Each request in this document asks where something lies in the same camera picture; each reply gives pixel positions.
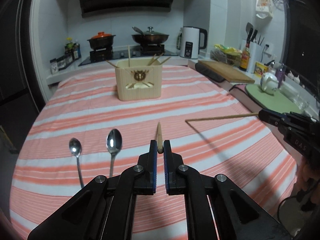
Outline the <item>person's right hand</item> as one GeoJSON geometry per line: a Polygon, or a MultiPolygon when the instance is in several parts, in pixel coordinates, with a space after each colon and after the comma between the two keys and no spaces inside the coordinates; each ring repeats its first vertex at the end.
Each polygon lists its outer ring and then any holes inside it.
{"type": "Polygon", "coordinates": [[[297,190],[306,191],[309,188],[309,179],[319,180],[319,169],[312,168],[306,157],[302,157],[302,161],[297,172],[297,190]]]}

